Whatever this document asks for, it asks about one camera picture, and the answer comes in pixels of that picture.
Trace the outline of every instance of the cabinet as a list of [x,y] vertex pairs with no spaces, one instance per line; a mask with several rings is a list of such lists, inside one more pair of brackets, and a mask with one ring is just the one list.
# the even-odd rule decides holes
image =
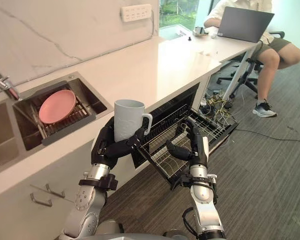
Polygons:
[[[0,240],[53,240],[61,233],[79,180],[91,167],[91,145],[69,152],[0,195]],[[65,198],[49,193],[47,183],[55,192],[64,191]],[[51,200],[52,206],[33,202],[31,194],[41,202]]]
[[[52,206],[38,204],[36,200]],[[61,232],[72,202],[33,186],[18,184],[0,195],[0,240],[52,240]]]
[[31,185],[48,191],[46,184],[49,184],[51,191],[58,194],[64,192],[64,199],[74,202],[79,181],[84,177],[83,173],[91,168],[92,143],[89,141],[36,173]]

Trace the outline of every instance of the sneaker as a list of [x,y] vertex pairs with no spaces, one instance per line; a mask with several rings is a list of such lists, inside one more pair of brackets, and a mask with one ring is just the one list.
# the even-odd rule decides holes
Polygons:
[[261,118],[274,118],[277,116],[277,113],[271,111],[271,107],[272,106],[270,106],[269,103],[262,102],[259,105],[255,106],[255,108],[252,110],[252,113],[258,115]]

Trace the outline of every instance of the faucet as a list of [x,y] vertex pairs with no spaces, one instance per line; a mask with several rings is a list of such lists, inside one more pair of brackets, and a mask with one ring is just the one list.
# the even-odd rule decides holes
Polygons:
[[2,89],[9,96],[9,98],[18,101],[22,100],[18,91],[9,81],[9,76],[3,76],[1,73],[0,73],[0,89]]

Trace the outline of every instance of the laptop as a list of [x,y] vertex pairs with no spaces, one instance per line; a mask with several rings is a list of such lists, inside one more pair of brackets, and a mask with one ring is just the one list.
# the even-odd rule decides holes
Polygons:
[[257,43],[275,14],[226,6],[218,36]]

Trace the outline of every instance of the marble backsplash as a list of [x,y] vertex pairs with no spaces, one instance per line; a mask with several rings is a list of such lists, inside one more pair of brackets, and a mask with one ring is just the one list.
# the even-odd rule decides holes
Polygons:
[[[152,18],[122,22],[120,8],[138,4]],[[0,0],[0,72],[18,85],[144,41],[158,14],[158,0]]]

